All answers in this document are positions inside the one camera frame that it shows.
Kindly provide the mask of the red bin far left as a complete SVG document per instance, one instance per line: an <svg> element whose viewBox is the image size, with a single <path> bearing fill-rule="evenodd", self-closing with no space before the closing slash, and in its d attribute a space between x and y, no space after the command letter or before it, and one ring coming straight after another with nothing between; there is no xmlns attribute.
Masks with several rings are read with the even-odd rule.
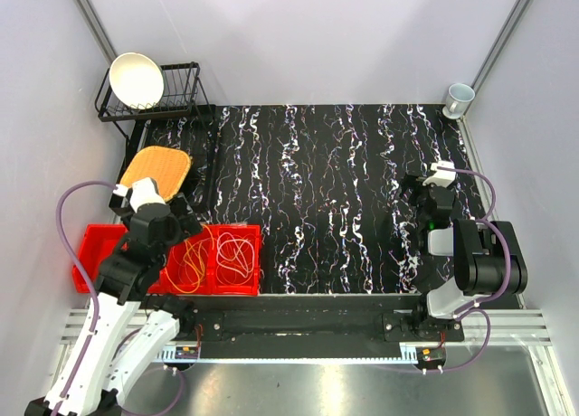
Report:
<svg viewBox="0 0 579 416"><path fill-rule="evenodd" d="M89 224L77 256L91 283L95 284L100 263L112 252L128 230L122 224Z"/></svg>

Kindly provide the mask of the pale blue mug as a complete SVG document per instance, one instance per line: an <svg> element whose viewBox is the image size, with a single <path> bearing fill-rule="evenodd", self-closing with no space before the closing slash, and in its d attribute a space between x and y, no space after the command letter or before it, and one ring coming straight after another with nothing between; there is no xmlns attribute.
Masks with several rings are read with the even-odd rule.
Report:
<svg viewBox="0 0 579 416"><path fill-rule="evenodd" d="M475 99L475 90L463 83L451 84L448 88L442 114L449 119L461 118Z"/></svg>

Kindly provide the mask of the white bowl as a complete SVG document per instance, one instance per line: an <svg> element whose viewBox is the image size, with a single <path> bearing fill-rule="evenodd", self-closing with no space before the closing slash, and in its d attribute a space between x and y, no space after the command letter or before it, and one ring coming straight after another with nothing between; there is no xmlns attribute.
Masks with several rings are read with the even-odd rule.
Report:
<svg viewBox="0 0 579 416"><path fill-rule="evenodd" d="M110 65L109 84L116 97L131 109L152 109L163 97L164 76L147 56L126 52Z"/></svg>

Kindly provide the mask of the orange woven tray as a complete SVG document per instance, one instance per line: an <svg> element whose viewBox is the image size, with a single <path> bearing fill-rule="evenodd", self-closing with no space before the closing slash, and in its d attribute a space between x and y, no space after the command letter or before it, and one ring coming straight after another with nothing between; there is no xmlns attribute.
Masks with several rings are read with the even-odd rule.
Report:
<svg viewBox="0 0 579 416"><path fill-rule="evenodd" d="M119 183L130 187L136 181L150 177L157 183L159 195L168 203L179 193L191 165L192 158L180 149L144 147L135 154Z"/></svg>

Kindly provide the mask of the red bin right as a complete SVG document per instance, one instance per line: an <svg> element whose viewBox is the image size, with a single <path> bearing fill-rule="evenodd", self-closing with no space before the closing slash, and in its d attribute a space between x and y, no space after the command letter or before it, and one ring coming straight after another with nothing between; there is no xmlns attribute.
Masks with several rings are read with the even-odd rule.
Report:
<svg viewBox="0 0 579 416"><path fill-rule="evenodd" d="M261 227L223 224L213 227L214 294L257 296L259 293Z"/></svg>

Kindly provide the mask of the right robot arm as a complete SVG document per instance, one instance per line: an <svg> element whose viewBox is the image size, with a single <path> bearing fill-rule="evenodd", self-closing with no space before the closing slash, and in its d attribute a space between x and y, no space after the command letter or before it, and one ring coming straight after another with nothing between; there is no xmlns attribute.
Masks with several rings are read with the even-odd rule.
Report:
<svg viewBox="0 0 579 416"><path fill-rule="evenodd" d="M406 174L401 195L416 208L419 250L451 257L453 277L421 296L411 313L396 322L402 335L420 341L461 332L461 320L482 304L526 289L527 266L513 225L506 221L455 219L453 176L435 165L433 174Z"/></svg>

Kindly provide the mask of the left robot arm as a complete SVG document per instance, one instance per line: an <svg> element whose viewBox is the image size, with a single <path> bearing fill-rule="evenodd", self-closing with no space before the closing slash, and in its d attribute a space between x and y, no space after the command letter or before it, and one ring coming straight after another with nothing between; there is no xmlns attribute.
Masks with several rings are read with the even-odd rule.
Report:
<svg viewBox="0 0 579 416"><path fill-rule="evenodd" d="M137 334L122 347L131 318L158 280L169 251L190 234L182 209L157 193L134 192L128 231L100 264L81 333L57 382L28 403L27 415L120 415L128 395L170 341L196 333L192 302L157 300Z"/></svg>

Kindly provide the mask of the black tray stand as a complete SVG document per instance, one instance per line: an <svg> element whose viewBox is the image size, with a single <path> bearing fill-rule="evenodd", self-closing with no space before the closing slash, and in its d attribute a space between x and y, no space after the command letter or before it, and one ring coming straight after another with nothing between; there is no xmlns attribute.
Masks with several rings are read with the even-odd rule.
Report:
<svg viewBox="0 0 579 416"><path fill-rule="evenodd" d="M145 147L171 147L186 152L192 159L192 166L181 192L201 221L209 222L214 213L219 141L219 125L213 114L137 120L119 175L124 175L135 154Z"/></svg>

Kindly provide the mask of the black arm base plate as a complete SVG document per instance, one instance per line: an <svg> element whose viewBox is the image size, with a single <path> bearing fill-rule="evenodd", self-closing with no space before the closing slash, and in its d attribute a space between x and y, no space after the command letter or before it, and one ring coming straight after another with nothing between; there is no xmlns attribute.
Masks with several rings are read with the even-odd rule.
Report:
<svg viewBox="0 0 579 416"><path fill-rule="evenodd" d="M402 344L464 340L460 322L429 317L417 295L158 296L146 306L175 313L178 341L200 337L208 363L404 361Z"/></svg>

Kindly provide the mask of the black patterned table mat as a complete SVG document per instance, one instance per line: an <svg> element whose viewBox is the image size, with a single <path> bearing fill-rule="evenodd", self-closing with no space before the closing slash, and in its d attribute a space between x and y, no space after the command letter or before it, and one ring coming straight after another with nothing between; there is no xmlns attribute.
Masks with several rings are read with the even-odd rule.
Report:
<svg viewBox="0 0 579 416"><path fill-rule="evenodd" d="M222 106L211 223L261 227L267 294L414 293L452 261L422 254L405 174L459 169L455 218L486 211L459 125L429 104Z"/></svg>

